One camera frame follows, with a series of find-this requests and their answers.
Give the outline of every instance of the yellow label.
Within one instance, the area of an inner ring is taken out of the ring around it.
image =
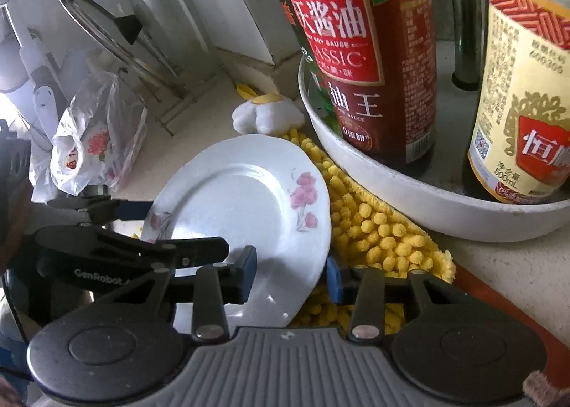
[[[482,185],[531,204],[570,172],[570,10],[550,0],[489,0],[481,99],[469,148]]]

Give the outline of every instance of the red cutting board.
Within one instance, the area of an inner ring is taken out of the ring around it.
[[[544,373],[549,382],[559,389],[570,386],[570,349],[545,327],[532,320],[522,310],[504,296],[478,279],[467,269],[457,264],[457,273],[453,284],[481,301],[493,305],[504,313],[532,328],[542,338],[548,353],[548,361]]]

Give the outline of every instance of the qr code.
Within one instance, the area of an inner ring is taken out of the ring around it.
[[[477,130],[477,135],[475,136],[475,148],[479,152],[479,155],[484,160],[489,152],[489,142],[485,136],[481,133],[481,129]]]

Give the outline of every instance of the faucet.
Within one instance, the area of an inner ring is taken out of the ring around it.
[[[479,89],[485,44],[484,0],[451,0],[455,34],[455,86],[473,92]]]

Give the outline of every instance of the red logo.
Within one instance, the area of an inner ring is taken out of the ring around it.
[[[519,117],[517,166],[546,185],[562,185],[570,174],[570,132]]]

